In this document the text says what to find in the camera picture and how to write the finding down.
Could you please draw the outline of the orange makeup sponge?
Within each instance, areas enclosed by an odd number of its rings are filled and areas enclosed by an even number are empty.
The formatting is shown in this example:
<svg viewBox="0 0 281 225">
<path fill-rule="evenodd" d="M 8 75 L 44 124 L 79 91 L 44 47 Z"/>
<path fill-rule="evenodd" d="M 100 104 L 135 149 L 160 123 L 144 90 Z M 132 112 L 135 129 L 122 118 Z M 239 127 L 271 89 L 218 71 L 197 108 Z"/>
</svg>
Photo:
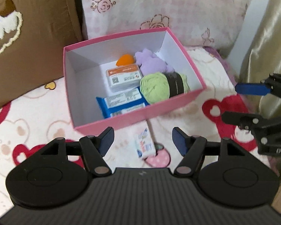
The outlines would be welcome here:
<svg viewBox="0 0 281 225">
<path fill-rule="evenodd" d="M 135 63 L 135 59 L 130 54 L 122 55 L 116 62 L 117 67 L 127 66 Z"/>
</svg>

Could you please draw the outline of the white tissue pack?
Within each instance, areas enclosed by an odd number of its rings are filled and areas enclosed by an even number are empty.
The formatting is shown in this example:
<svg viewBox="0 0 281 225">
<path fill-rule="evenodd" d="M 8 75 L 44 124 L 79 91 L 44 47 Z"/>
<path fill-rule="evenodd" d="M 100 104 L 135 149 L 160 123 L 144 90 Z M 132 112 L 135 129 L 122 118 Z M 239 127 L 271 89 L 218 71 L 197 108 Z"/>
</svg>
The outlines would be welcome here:
<svg viewBox="0 0 281 225">
<path fill-rule="evenodd" d="M 156 155 L 156 148 L 148 127 L 138 129 L 133 139 L 139 159 L 145 160 Z"/>
</svg>

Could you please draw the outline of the bear print blanket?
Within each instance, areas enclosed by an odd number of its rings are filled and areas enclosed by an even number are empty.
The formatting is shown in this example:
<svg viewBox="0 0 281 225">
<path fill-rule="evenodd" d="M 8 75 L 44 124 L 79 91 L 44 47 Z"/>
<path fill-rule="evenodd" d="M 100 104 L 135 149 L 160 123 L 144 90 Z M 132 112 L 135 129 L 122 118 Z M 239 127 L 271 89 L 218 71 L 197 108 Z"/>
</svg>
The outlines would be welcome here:
<svg viewBox="0 0 281 225">
<path fill-rule="evenodd" d="M 158 156 L 153 160 L 138 159 L 129 139 L 131 127 L 117 130 L 104 157 L 111 169 L 148 168 L 160 164 L 173 169 L 181 160 L 171 140 L 174 127 L 189 135 L 219 141 L 219 124 L 204 115 L 203 104 L 212 102 L 211 115 L 215 118 L 220 117 L 223 104 L 231 104 L 233 111 L 244 107 L 242 98 L 234 90 L 235 80 L 230 74 L 229 64 L 215 49 L 190 47 L 187 52 L 199 69 L 206 90 L 186 106 L 147 121 L 152 138 L 160 145 Z M 7 174 L 16 164 L 57 137 L 64 137 L 67 141 L 81 138 L 71 124 L 64 79 L 32 90 L 0 109 L 0 217 L 13 207 L 5 187 Z"/>
</svg>

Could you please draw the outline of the green yarn ball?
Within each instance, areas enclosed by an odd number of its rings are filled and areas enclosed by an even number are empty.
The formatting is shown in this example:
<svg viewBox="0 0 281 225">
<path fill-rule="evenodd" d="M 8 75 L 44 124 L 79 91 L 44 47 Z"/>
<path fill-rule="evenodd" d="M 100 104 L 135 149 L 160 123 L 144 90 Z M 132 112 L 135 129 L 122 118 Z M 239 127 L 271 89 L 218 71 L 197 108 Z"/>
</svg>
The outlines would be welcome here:
<svg viewBox="0 0 281 225">
<path fill-rule="evenodd" d="M 140 91 L 149 104 L 159 103 L 190 91 L 187 77 L 177 72 L 148 74 L 140 81 Z"/>
</svg>

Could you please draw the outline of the pink cardboard box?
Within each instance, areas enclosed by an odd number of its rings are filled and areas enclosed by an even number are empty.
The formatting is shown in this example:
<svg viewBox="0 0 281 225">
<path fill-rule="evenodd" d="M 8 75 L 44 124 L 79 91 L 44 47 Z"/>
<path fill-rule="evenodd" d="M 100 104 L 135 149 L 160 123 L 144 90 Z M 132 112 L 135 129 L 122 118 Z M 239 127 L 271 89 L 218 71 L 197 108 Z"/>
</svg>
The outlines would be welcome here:
<svg viewBox="0 0 281 225">
<path fill-rule="evenodd" d="M 144 48 L 156 53 L 176 72 L 186 75 L 190 92 L 127 114 L 103 118 L 96 97 L 113 94 L 106 70 L 114 68 L 120 56 Z M 191 57 L 167 27 L 110 34 L 66 46 L 63 71 L 72 125 L 84 135 L 98 135 L 107 127 L 118 130 L 163 115 L 192 102 L 206 88 Z"/>
</svg>

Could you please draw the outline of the brown pillow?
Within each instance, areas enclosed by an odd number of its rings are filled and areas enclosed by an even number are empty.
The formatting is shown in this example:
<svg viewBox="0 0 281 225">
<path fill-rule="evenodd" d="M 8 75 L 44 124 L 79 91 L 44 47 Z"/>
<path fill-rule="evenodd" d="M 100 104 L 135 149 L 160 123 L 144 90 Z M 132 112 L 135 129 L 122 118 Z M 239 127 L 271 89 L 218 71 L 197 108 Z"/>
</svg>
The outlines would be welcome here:
<svg viewBox="0 0 281 225">
<path fill-rule="evenodd" d="M 79 0 L 0 0 L 0 108 L 63 76 L 63 49 L 80 42 Z"/>
</svg>

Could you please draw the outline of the purple plush toy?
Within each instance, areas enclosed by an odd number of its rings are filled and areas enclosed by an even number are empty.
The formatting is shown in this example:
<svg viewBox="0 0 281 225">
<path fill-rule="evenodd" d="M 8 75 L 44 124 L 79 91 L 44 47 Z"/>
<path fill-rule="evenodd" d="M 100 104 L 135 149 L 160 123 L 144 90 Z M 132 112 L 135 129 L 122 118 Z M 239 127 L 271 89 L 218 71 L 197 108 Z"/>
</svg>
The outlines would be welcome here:
<svg viewBox="0 0 281 225">
<path fill-rule="evenodd" d="M 151 50 L 144 49 L 138 51 L 134 55 L 135 63 L 138 65 L 143 76 L 149 74 L 160 73 L 171 73 L 174 72 L 174 68 L 168 65 L 164 60 L 160 59 Z"/>
</svg>

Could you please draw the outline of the orange white small box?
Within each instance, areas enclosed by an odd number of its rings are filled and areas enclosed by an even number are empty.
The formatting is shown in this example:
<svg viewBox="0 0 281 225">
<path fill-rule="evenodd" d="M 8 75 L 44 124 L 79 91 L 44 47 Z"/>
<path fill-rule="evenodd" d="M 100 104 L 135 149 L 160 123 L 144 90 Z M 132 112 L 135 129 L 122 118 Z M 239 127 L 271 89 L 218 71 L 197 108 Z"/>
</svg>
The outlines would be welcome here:
<svg viewBox="0 0 281 225">
<path fill-rule="evenodd" d="M 139 87 L 143 75 L 136 64 L 119 66 L 106 70 L 110 90 L 119 92 L 129 88 Z"/>
</svg>

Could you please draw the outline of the blue wet wipes pack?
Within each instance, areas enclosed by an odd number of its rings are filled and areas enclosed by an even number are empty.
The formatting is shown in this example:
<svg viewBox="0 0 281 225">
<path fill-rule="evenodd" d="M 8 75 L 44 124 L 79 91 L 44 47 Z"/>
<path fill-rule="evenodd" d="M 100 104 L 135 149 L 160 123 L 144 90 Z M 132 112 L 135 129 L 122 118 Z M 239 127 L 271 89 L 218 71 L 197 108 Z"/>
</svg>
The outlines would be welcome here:
<svg viewBox="0 0 281 225">
<path fill-rule="evenodd" d="M 104 119 L 139 110 L 149 105 L 139 87 L 109 97 L 96 97 L 96 101 Z"/>
</svg>

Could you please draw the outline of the gold satin curtain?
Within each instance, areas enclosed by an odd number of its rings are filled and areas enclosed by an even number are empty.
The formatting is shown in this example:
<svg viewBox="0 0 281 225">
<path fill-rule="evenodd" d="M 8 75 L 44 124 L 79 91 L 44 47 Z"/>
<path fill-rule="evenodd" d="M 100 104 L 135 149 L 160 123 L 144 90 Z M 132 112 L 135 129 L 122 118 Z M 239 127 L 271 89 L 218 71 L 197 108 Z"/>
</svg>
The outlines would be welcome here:
<svg viewBox="0 0 281 225">
<path fill-rule="evenodd" d="M 258 83 L 271 73 L 281 74 L 281 0 L 252 0 L 247 10 L 260 19 L 238 77 L 241 83 Z"/>
</svg>

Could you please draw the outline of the pink checkered pillow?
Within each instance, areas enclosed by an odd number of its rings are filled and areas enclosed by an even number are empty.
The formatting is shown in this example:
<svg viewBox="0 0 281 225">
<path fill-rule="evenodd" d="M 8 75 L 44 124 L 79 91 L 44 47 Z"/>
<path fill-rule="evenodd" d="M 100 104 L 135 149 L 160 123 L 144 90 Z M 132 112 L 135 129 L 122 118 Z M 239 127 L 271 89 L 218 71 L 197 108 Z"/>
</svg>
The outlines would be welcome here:
<svg viewBox="0 0 281 225">
<path fill-rule="evenodd" d="M 251 0 L 81 0 L 85 39 L 168 27 L 186 47 L 228 54 Z"/>
</svg>

